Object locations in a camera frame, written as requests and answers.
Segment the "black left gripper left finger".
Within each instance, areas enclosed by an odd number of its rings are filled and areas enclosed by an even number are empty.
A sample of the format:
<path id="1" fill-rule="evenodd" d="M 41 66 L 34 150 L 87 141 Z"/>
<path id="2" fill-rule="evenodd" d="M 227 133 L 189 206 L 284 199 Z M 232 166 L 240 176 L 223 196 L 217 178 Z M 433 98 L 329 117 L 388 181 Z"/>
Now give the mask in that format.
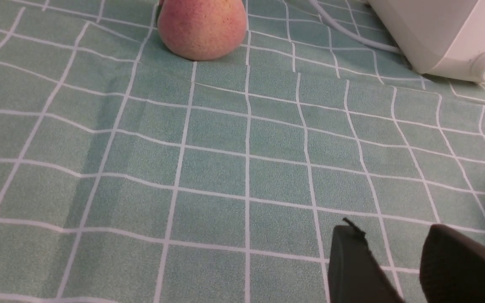
<path id="1" fill-rule="evenodd" d="M 335 226 L 328 267 L 332 303 L 403 303 L 366 240 L 366 233 L 347 218 Z"/>

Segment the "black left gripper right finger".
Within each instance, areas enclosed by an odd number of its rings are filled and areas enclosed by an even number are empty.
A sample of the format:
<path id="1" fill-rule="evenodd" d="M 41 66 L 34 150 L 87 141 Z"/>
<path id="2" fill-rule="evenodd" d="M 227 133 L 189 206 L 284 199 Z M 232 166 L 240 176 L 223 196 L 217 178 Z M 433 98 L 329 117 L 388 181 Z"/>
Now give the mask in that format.
<path id="1" fill-rule="evenodd" d="M 485 246 L 449 226 L 432 225 L 419 280 L 429 303 L 485 303 Z"/>

